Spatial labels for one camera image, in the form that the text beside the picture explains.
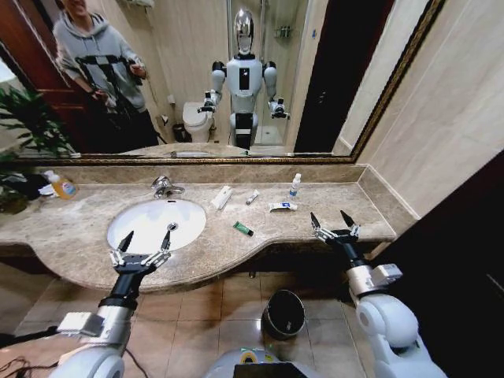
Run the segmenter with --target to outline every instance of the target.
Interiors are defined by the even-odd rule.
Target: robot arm
[[[110,251],[119,274],[110,294],[100,301],[98,313],[68,313],[58,327],[65,335],[82,337],[85,345],[61,356],[60,365],[50,378],[121,378],[122,355],[128,344],[131,317],[143,277],[155,272],[171,256],[170,231],[155,254],[126,254],[133,238],[130,232],[119,247]]]
[[[213,112],[217,109],[217,105],[222,99],[222,87],[224,81],[226,80],[226,67],[221,61],[215,61],[212,64],[212,85],[213,89],[211,91],[205,92],[205,102],[201,108],[198,108],[198,113],[200,112]]]
[[[447,378],[432,361],[418,334],[418,321],[404,303],[384,294],[387,285],[402,276],[395,264],[374,269],[353,248],[360,226],[341,212],[351,230],[329,231],[311,213],[315,236],[330,246],[342,246],[350,263],[346,271],[357,319],[369,338],[375,358],[376,378]]]
[[[266,93],[268,95],[269,110],[271,111],[271,118],[287,118],[290,119],[291,115],[285,113],[284,99],[278,98],[275,100],[276,96],[276,65],[272,61],[268,62],[263,66],[262,73],[265,84]]]

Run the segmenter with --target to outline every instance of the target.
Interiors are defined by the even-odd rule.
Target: toilet
[[[201,102],[186,102],[183,104],[182,120],[187,132],[191,134],[193,143],[206,143],[213,124],[212,112],[198,113]]]

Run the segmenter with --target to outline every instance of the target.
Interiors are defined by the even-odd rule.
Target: drain
[[[179,227],[179,225],[175,222],[172,222],[168,225],[167,229],[169,231],[175,231],[177,228]]]

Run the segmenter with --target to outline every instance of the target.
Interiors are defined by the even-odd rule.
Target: gray hoodie
[[[97,13],[91,14],[93,28],[84,33],[71,22],[66,12],[61,12],[60,19],[54,25],[54,38],[57,41],[56,62],[73,80],[77,76],[86,77],[76,63],[76,58],[86,56],[114,55],[127,61],[133,60],[143,65],[139,56],[133,52],[123,36],[109,22]],[[114,100],[113,85],[107,81],[103,71],[96,65],[87,65],[94,83]],[[139,111],[146,109],[142,92],[131,78],[127,68],[121,64],[113,65],[117,86],[121,94]]]

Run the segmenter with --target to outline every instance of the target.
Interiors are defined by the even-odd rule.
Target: faucet
[[[154,198],[168,197],[171,193],[183,193],[185,190],[183,187],[174,186],[166,176],[159,176],[150,187],[156,191]]]

